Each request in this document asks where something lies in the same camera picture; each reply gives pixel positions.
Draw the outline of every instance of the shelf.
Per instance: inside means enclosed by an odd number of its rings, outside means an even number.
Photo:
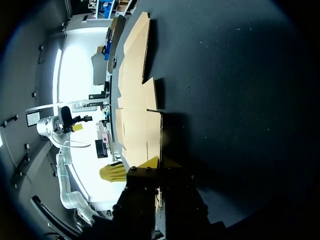
[[[113,8],[114,8],[114,6],[115,6],[115,2],[116,2],[116,0],[113,0],[113,1],[112,1],[111,8],[110,8],[110,12],[109,12],[109,16],[108,16],[108,18],[106,18],[106,16],[104,16],[105,19],[110,19],[111,13],[112,13]],[[100,5],[100,3],[103,4],[103,2],[100,2],[100,1],[97,1],[97,2],[96,2],[95,19],[98,19],[98,18],[99,18],[99,12],[100,12],[100,11],[99,11],[99,5]]]
[[[112,1],[112,5],[111,5],[111,8],[110,8],[110,12],[109,12],[108,19],[110,19],[110,18],[111,18],[111,14],[112,14],[112,11],[113,11],[113,9],[114,9],[115,2],[116,2],[116,0],[113,0],[113,1]]]
[[[130,0],[130,1],[128,2],[128,5],[126,6],[126,8],[125,8],[125,10],[124,10],[124,15],[126,15],[129,7],[130,7],[130,5],[132,4],[133,1],[134,1],[134,0]]]
[[[98,0],[96,2],[96,8],[95,8],[95,19],[98,19],[98,16],[99,16],[99,4],[100,4],[100,1]]]

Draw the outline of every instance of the table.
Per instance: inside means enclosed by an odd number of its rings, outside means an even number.
[[[319,86],[292,22],[268,0],[142,1],[116,49],[112,116],[123,45],[142,11],[144,76],[156,79],[173,138],[163,154],[193,169],[209,220],[230,226],[274,196],[303,200],[319,167],[310,97]]]

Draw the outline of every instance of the black machine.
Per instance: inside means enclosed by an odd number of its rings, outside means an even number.
[[[78,231],[57,219],[34,196],[32,204],[65,239],[153,240],[155,225],[166,240],[176,239],[256,239],[274,236],[298,236],[306,226],[284,215],[286,205],[267,204],[247,219],[226,228],[222,221],[210,224],[208,208],[195,187],[192,176],[184,167],[164,160],[157,169],[131,167],[127,183],[113,218],[94,217],[93,226]],[[155,202],[161,202],[156,213]]]

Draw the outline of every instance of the cardboard sheet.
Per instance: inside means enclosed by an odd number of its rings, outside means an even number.
[[[125,44],[119,68],[116,133],[123,145],[122,155],[128,165],[140,166],[161,160],[162,116],[157,110],[155,80],[142,84],[147,54],[150,19],[143,12],[132,28]]]
[[[122,122],[122,109],[115,110],[115,130],[118,137],[118,142],[121,145],[124,145],[124,126]]]

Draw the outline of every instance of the bright window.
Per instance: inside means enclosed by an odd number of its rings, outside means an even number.
[[[52,80],[52,103],[56,104],[58,102],[58,73],[60,68],[60,60],[61,60],[61,49],[58,49],[56,53],[54,70],[53,70],[53,80]],[[55,116],[58,115],[58,108],[53,108],[53,114]]]

